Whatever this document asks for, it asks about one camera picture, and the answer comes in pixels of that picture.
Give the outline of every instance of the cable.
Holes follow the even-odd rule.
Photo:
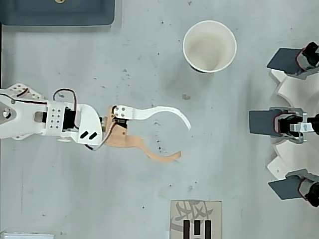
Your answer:
[[[105,144],[105,142],[109,139],[109,137],[111,136],[112,130],[113,128],[116,126],[116,122],[113,122],[111,124],[111,126],[109,127],[109,130],[107,132],[107,134],[105,134],[104,139],[102,140],[101,144],[97,147],[97,148],[93,148],[91,146],[88,146],[87,144],[85,145],[85,147],[87,147],[89,150],[91,151],[97,151],[98,149],[100,149],[102,147],[103,144]]]
[[[37,105],[47,105],[47,102],[17,100],[17,99],[12,98],[11,96],[8,96],[8,95],[6,95],[6,94],[3,94],[3,93],[0,93],[0,96],[8,97],[9,99],[11,99],[11,101],[13,102],[13,104],[14,104],[16,101],[18,101],[18,102],[23,102],[23,103],[37,104]]]
[[[25,93],[27,93],[29,88],[26,88],[24,91],[22,91],[20,94],[17,94],[17,97],[23,96]]]
[[[61,88],[61,89],[57,90],[56,92],[54,92],[54,94],[53,94],[53,100],[54,100],[54,101],[55,101],[55,96],[56,96],[59,92],[61,92],[61,91],[69,91],[69,92],[71,92],[71,93],[73,94],[73,97],[74,97],[74,111],[75,111],[74,127],[75,127],[76,129],[79,129],[79,127],[76,126],[76,124],[75,124],[76,115],[77,115],[77,114],[76,114],[76,109],[77,109],[77,105],[78,105],[75,91],[72,90],[72,89],[69,89],[69,88]]]
[[[302,183],[305,182],[306,180],[307,180],[307,178],[304,178],[304,179],[300,182],[300,184],[298,185],[297,192],[299,193],[299,195],[300,195],[304,200],[308,201],[308,199],[305,198],[305,197],[301,194],[301,192],[300,192],[300,187],[301,187]]]

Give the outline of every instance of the concrete surface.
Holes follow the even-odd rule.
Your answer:
[[[278,47],[318,40],[318,6],[123,0],[111,28],[4,27],[3,87],[23,82],[47,96],[70,87],[101,115],[117,103],[173,106],[193,128],[169,115],[130,123],[130,134],[153,151],[182,150],[170,164],[137,149],[90,152],[41,136],[2,140],[0,229],[57,239],[166,239],[170,201],[202,199],[223,202],[224,239],[316,237],[318,211],[302,200],[282,202],[268,187],[274,152],[268,137],[248,133],[248,111],[286,104],[272,96],[266,65]],[[182,56],[183,35],[205,19],[226,24],[238,42],[232,65],[212,79]]]

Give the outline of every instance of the white paper cup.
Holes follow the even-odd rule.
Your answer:
[[[185,35],[183,52],[191,67],[202,73],[214,73],[232,63],[237,51],[234,34],[217,21],[202,21]]]

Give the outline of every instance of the dark gray tray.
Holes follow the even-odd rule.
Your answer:
[[[0,22],[19,26],[96,26],[114,21],[115,0],[0,0]]]

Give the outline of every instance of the small dark spot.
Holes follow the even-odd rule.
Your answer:
[[[186,101],[190,100],[190,96],[188,96],[186,94],[183,94],[181,97],[182,97],[183,100],[186,100]]]

